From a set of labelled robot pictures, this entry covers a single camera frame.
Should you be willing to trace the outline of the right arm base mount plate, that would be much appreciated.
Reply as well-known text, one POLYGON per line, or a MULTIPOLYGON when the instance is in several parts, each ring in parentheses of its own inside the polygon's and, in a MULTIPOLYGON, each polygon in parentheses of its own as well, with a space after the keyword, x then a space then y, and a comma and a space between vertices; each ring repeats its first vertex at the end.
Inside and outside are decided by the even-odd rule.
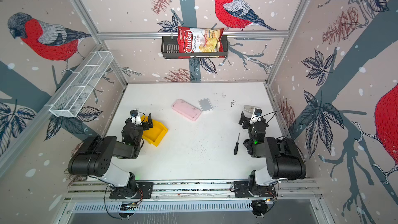
POLYGON ((251 184, 248 180, 234 181, 230 191, 236 198, 276 198, 277 196, 274 187, 251 184))

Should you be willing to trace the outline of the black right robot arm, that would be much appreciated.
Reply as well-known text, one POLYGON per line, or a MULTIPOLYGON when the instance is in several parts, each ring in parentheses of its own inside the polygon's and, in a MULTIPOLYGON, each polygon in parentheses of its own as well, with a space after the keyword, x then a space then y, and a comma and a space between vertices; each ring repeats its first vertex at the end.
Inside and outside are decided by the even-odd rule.
POLYGON ((251 117, 244 112, 238 124, 248 131, 249 138, 243 142, 248 154, 265 160, 265 167, 249 175, 248 188, 251 192, 273 186, 281 180, 297 180, 306 177, 306 165, 294 141, 285 136, 267 137, 268 122, 259 108, 251 117))

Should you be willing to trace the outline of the black screwdriver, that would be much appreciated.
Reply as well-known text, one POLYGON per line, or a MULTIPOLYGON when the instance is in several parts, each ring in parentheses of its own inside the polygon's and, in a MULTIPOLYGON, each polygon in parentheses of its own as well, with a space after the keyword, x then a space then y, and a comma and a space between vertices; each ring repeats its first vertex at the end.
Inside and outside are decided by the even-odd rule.
POLYGON ((239 139, 240 139, 240 133, 238 134, 237 141, 236 141, 236 143, 235 143, 235 147, 234 147, 234 151, 233 151, 233 154, 234 154, 235 156, 236 156, 237 153, 238 153, 239 139))

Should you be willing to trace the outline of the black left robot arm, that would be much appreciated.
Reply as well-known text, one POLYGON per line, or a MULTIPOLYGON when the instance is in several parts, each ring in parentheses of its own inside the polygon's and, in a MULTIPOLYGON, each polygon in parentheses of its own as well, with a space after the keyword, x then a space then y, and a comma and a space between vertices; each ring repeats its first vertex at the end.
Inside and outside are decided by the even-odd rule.
POLYGON ((151 128, 151 114, 146 116, 138 110, 130 111, 130 118, 121 131, 122 141, 119 142, 116 136, 87 138, 69 161, 68 173, 95 177, 116 189, 135 194, 138 191, 135 175, 116 166, 112 158, 137 159, 144 145, 144 131, 151 128))

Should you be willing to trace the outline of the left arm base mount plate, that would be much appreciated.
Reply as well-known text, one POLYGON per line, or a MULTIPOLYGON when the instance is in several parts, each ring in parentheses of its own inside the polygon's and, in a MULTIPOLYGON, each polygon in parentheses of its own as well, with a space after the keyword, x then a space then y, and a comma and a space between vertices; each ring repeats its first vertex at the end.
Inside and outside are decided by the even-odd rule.
POLYGON ((140 200, 150 199, 154 183, 149 181, 137 182, 135 186, 112 187, 109 198, 111 200, 140 200))

